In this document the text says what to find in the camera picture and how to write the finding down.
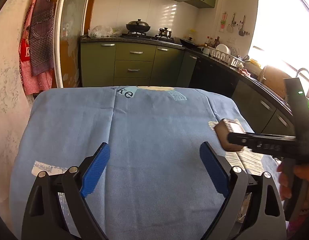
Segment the apron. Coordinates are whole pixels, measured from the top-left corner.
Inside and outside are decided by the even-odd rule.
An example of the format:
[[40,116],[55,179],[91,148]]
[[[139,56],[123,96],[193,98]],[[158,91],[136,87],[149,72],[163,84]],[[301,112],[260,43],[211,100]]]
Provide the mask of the apron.
[[37,0],[33,9],[29,43],[32,75],[54,68],[53,63],[53,23],[54,3]]
[[53,80],[52,70],[45,71],[37,76],[33,76],[31,72],[29,26],[35,3],[36,0],[32,0],[32,3],[26,14],[22,38],[19,44],[20,76],[26,95],[39,93],[41,91],[50,89]]

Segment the pot lid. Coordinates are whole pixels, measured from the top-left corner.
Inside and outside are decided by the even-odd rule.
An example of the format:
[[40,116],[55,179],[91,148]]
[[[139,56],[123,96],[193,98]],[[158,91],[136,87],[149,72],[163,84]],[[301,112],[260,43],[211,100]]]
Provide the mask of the pot lid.
[[132,24],[132,25],[143,25],[143,26],[149,26],[148,23],[146,22],[142,22],[141,19],[138,19],[137,21],[131,21],[128,24]]

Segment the window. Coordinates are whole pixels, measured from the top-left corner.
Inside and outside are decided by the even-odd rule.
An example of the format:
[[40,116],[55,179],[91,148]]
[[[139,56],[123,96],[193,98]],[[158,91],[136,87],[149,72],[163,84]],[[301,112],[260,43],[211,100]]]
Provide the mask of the window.
[[[302,67],[309,70],[309,11],[300,0],[259,0],[249,56],[291,77]],[[309,82],[300,78],[307,93]]]

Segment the dish rack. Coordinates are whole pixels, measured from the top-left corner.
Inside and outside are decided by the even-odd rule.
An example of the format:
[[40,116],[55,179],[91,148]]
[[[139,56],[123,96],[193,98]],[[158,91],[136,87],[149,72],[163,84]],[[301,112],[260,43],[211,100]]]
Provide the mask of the dish rack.
[[244,64],[244,62],[242,60],[240,60],[240,59],[238,59],[238,58],[236,58],[236,57],[234,57],[230,54],[224,53],[224,52],[217,50],[217,49],[214,49],[212,47],[206,47],[206,48],[209,50],[207,55],[210,55],[211,57],[214,57],[218,60],[221,60],[221,61],[227,63],[230,66],[237,68],[237,65],[239,63]]

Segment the drawer handle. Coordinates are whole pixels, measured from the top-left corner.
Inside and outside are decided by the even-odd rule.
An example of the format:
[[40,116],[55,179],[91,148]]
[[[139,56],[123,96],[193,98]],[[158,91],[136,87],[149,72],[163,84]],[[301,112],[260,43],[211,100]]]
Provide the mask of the drawer handle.
[[279,115],[277,115],[278,119],[284,124],[285,127],[288,127],[288,124],[286,121],[283,120],[283,118]]
[[261,104],[263,104],[263,106],[265,108],[267,108],[268,110],[271,110],[270,106],[268,106],[265,102],[263,102],[262,100],[260,101]]

